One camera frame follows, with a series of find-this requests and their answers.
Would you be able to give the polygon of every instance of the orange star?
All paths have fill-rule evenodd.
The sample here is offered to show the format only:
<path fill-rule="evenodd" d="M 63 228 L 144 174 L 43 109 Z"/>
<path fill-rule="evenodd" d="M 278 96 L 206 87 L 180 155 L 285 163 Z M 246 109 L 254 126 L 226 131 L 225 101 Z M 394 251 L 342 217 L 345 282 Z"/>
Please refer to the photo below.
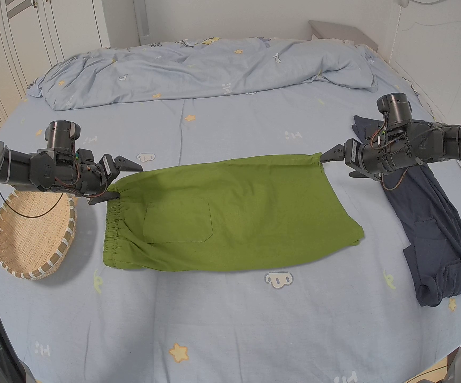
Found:
<path fill-rule="evenodd" d="M 188 348 L 186 346 L 179 346 L 178 343 L 174 343 L 174 347 L 168 351 L 173 357 L 176 363 L 181 363 L 182 361 L 188 361 Z"/>

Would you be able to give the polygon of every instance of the blue blanket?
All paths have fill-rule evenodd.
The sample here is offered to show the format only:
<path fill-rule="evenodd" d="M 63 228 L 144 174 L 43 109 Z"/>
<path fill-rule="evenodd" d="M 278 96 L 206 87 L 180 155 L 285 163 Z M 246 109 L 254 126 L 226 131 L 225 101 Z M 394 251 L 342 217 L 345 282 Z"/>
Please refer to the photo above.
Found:
<path fill-rule="evenodd" d="M 252 93 L 312 81 L 377 90 L 371 52 L 326 40 L 212 38 L 98 49 L 54 66 L 29 94 L 52 109 Z"/>

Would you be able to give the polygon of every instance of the white headboard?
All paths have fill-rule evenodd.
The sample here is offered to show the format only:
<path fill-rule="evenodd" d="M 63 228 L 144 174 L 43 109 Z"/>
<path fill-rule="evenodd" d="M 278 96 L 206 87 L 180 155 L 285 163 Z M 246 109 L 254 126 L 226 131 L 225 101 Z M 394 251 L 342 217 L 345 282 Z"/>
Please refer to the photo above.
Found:
<path fill-rule="evenodd" d="M 395 5 L 383 58 L 410 80 L 437 121 L 461 121 L 461 0 Z"/>

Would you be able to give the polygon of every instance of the green fabric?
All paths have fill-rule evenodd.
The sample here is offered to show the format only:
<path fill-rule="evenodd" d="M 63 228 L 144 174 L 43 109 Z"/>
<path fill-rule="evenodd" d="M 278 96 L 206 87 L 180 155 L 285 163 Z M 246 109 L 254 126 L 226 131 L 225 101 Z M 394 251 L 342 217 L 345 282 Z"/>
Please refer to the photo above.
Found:
<path fill-rule="evenodd" d="M 108 190 L 103 261 L 160 271 L 236 271 L 309 263 L 356 245 L 315 155 L 177 166 L 125 177 Z"/>

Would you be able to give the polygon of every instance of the basket rim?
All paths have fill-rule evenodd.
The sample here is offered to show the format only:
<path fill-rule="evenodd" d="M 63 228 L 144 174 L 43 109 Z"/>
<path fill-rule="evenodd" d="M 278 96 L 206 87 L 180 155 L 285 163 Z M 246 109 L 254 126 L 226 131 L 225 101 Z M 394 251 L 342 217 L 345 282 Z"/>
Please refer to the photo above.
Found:
<path fill-rule="evenodd" d="M 18 190 L 13 190 L 9 196 L 5 198 L 5 201 L 9 204 L 12 203 L 12 200 L 14 198 L 18 197 L 18 194 L 21 193 L 30 193 L 27 191 L 18 191 Z M 71 246 L 73 239 L 74 239 L 74 233 L 76 230 L 76 208 L 74 204 L 74 200 L 71 195 L 65 193 L 67 198 L 68 198 L 68 204 L 69 204 L 69 218 L 68 218 L 68 224 L 66 226 L 66 229 L 64 230 L 64 237 L 62 238 L 59 246 L 56 248 L 55 252 L 51 255 L 51 257 L 40 267 L 30 271 L 30 272 L 19 272 L 19 271 L 14 271 L 12 270 L 1 258 L 0 255 L 0 265 L 2 268 L 4 268 L 5 271 L 10 273 L 11 275 L 17 277 L 17 278 L 23 278 L 23 279 L 37 279 L 41 277 L 42 275 L 46 274 L 48 271 L 50 271 L 52 268 L 55 268 L 58 266 L 59 263 L 62 262 L 62 259 L 65 257 L 67 254 L 69 247 Z M 7 208 L 5 207 L 5 202 L 2 203 L 2 206 L 0 206 L 0 221 L 2 220 L 2 214 L 7 212 Z"/>

